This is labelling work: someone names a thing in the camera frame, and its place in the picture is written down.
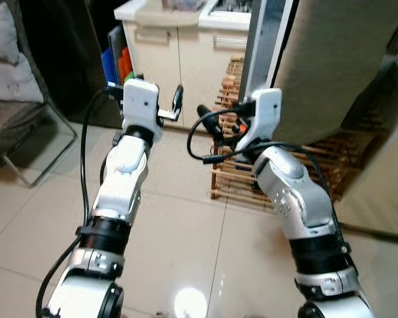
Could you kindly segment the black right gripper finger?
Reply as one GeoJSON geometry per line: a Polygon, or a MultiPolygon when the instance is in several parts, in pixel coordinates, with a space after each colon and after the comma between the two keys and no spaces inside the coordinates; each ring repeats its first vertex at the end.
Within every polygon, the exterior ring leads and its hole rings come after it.
{"type": "Polygon", "coordinates": [[[212,138],[224,138],[224,133],[220,124],[218,124],[217,115],[209,115],[212,110],[203,104],[197,106],[197,115],[200,116],[203,127],[208,131],[212,138]]]}

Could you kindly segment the dark fridge door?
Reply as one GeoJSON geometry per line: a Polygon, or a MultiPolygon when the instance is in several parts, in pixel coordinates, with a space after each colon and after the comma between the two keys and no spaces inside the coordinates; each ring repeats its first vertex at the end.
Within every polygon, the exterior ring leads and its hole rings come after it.
{"type": "Polygon", "coordinates": [[[241,100],[247,101],[257,89],[277,88],[274,86],[275,77],[292,30],[297,3],[299,0],[255,0],[239,92],[241,100]]]}

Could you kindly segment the wooden wine rack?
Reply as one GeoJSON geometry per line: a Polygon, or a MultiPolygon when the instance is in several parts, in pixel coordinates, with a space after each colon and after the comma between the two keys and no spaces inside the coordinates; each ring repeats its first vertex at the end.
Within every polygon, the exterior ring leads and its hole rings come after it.
{"type": "MultiPolygon", "coordinates": [[[[222,80],[222,87],[211,110],[230,109],[237,100],[244,57],[230,58],[226,68],[226,75],[222,80]]],[[[360,169],[354,166],[357,155],[354,149],[358,145],[356,137],[338,132],[317,142],[313,142],[305,149],[318,161],[318,166],[326,176],[329,195],[333,203],[338,203],[345,191],[356,178],[360,169]]],[[[227,158],[222,164],[211,167],[211,197],[228,197],[228,199],[257,204],[269,208],[271,200],[259,189],[257,179],[253,175],[253,167],[249,164],[235,163],[233,158],[227,158]]]]}

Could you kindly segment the orange board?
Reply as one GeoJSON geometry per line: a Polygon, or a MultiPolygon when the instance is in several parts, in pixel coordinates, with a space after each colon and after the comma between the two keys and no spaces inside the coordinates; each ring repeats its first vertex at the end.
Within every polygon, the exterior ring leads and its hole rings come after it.
{"type": "Polygon", "coordinates": [[[123,77],[126,75],[127,72],[133,71],[130,52],[127,47],[123,48],[118,54],[117,67],[119,75],[121,76],[121,81],[123,81],[123,77]]]}

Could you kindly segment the blue board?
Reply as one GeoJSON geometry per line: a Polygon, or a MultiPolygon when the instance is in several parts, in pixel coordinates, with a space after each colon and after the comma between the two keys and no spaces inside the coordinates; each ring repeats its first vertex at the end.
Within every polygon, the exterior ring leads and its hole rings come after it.
{"type": "Polygon", "coordinates": [[[120,85],[121,80],[118,78],[118,67],[113,60],[112,50],[110,46],[108,46],[108,48],[106,48],[105,51],[101,54],[101,65],[103,69],[103,74],[105,76],[105,81],[107,83],[120,85]]]}

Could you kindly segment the pale grey cushion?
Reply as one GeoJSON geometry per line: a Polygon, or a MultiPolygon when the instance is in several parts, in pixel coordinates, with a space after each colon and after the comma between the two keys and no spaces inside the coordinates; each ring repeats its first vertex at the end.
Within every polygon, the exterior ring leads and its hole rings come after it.
{"type": "Polygon", "coordinates": [[[44,102],[42,91],[24,54],[16,64],[0,60],[0,101],[44,102]]]}

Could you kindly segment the brown metal frame chair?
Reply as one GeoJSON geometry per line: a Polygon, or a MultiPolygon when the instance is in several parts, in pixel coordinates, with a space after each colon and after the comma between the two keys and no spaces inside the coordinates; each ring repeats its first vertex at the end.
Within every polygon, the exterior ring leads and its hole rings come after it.
{"type": "Polygon", "coordinates": [[[0,101],[0,166],[2,164],[8,166],[16,174],[17,178],[20,179],[21,183],[26,185],[26,187],[32,188],[37,186],[47,173],[52,170],[57,161],[75,145],[77,140],[80,139],[80,133],[70,125],[68,118],[54,105],[44,77],[33,60],[33,54],[24,27],[23,16],[21,15],[20,0],[0,0],[0,3],[6,3],[11,10],[17,30],[18,48],[20,53],[24,54],[29,61],[31,70],[44,97],[44,102],[42,103],[0,101]],[[49,117],[65,125],[72,136],[68,139],[68,144],[50,161],[37,178],[28,179],[10,157],[28,139],[37,133],[38,125],[46,121],[49,117]]]}

